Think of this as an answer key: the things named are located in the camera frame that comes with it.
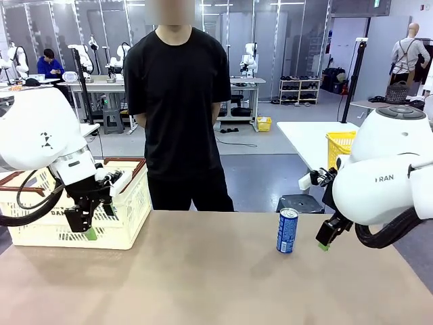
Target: white plastic basket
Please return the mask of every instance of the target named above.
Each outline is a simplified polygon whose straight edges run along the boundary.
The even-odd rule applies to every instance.
[[[18,246],[130,249],[151,209],[145,160],[108,158],[104,161],[104,168],[113,171],[133,171],[133,179],[113,199],[115,216],[107,215],[101,205],[95,209],[92,228],[95,230],[96,240],[88,239],[85,234],[70,231],[64,210],[72,207],[74,201],[64,191],[59,202],[48,215],[30,225],[9,227],[13,244]],[[2,214],[21,217],[32,212],[32,210],[21,209],[16,203],[17,190],[29,173],[13,173],[3,180],[0,179],[0,210]],[[54,184],[55,181],[49,171],[46,168],[40,169],[23,189],[21,193],[22,203],[26,206],[35,205],[52,191]]]

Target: blue can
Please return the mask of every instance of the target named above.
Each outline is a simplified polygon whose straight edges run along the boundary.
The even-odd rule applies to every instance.
[[[291,208],[281,209],[279,212],[279,228],[277,239],[277,250],[281,253],[293,252],[293,245],[298,226],[298,211]]]

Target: fluorescent light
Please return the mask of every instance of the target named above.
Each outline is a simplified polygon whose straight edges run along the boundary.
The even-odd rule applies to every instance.
[[[280,5],[304,5],[305,2],[281,2]]]

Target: yellow bin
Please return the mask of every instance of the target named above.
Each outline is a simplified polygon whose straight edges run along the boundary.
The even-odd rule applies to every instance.
[[[260,132],[269,132],[271,130],[272,119],[270,117],[258,117],[257,126]]]
[[[337,157],[340,154],[350,154],[352,143],[357,133],[353,132],[329,132],[327,138],[327,167],[337,169]]]

